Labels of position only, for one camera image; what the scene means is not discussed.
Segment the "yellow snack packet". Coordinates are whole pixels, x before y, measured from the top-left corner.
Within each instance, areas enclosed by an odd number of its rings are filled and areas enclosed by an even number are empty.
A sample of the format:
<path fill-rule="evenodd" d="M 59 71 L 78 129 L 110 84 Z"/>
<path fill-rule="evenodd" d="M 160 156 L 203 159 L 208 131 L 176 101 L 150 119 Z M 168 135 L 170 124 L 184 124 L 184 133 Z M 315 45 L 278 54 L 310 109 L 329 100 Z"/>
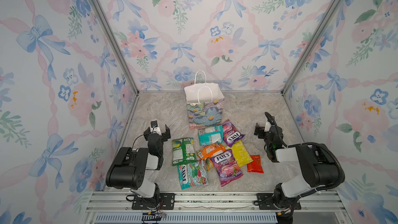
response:
<path fill-rule="evenodd" d="M 250 154 L 246 150 L 242 141 L 236 142 L 232 146 L 231 149 L 233 152 L 233 156 L 234 156 L 239 167 L 242 167 L 244 165 L 247 165 L 247 164 L 250 164 L 253 162 L 253 159 L 251 158 Z"/>

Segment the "green Fox's candy bag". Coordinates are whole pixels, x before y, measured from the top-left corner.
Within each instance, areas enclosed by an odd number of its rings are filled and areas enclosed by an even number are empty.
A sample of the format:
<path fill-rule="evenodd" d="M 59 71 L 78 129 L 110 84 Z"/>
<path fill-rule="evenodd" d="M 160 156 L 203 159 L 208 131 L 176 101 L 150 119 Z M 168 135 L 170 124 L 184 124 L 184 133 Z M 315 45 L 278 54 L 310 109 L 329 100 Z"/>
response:
<path fill-rule="evenodd" d="M 199 162 L 179 165 L 178 175 L 182 190 L 196 186 L 209 185 L 207 172 Z"/>

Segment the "purple Fox's berries bag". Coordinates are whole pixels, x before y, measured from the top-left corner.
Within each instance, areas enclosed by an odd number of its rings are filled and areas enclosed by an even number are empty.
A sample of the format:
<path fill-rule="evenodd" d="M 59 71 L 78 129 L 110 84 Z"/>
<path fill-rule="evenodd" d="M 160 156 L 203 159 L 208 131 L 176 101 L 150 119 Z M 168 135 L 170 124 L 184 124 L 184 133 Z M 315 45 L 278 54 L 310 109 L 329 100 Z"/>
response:
<path fill-rule="evenodd" d="M 233 152 L 230 149 L 215 157 L 211 157 L 210 160 L 217 170 L 221 187 L 243 176 L 243 173 L 233 156 Z"/>

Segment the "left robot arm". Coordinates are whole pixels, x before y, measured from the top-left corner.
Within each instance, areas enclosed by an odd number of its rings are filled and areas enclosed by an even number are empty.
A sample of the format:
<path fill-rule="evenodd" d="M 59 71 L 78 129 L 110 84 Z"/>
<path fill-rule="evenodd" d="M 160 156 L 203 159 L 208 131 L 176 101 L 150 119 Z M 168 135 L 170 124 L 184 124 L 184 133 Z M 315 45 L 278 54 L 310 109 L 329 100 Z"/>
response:
<path fill-rule="evenodd" d="M 106 186 L 115 189 L 128 188 L 139 198 L 157 204 L 160 190 L 156 183 L 145 178 L 146 171 L 158 171 L 164 161 L 164 142 L 171 138 L 169 127 L 162 132 L 156 120 L 144 131 L 142 137 L 147 147 L 121 147 L 107 174 Z"/>

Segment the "floral paper gift bag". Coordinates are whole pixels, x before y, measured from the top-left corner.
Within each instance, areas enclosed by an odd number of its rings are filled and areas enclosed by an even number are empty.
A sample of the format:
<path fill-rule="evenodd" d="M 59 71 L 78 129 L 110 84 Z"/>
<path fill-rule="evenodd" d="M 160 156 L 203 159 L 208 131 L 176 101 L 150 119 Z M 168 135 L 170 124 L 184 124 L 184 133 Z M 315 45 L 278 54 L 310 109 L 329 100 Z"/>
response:
<path fill-rule="evenodd" d="M 203 70 L 198 70 L 194 83 L 184 88 L 190 129 L 199 129 L 222 122 L 225 97 L 217 83 L 198 83 L 197 76 L 207 79 Z"/>

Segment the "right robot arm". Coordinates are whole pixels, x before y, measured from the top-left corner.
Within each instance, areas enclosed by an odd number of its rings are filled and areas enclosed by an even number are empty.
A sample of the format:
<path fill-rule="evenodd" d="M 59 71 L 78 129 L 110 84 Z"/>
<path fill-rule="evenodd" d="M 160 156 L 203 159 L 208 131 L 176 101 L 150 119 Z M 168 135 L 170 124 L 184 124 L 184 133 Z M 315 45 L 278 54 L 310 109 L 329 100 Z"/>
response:
<path fill-rule="evenodd" d="M 254 135 L 264 140 L 267 158 L 273 163 L 297 162 L 300 173 L 279 183 L 270 194 L 257 194 L 254 205 L 260 209 L 297 208 L 299 200 L 319 191 L 334 189 L 345 180 L 344 170 L 334 154 L 324 145 L 314 142 L 287 146 L 282 128 L 276 124 L 256 124 Z"/>

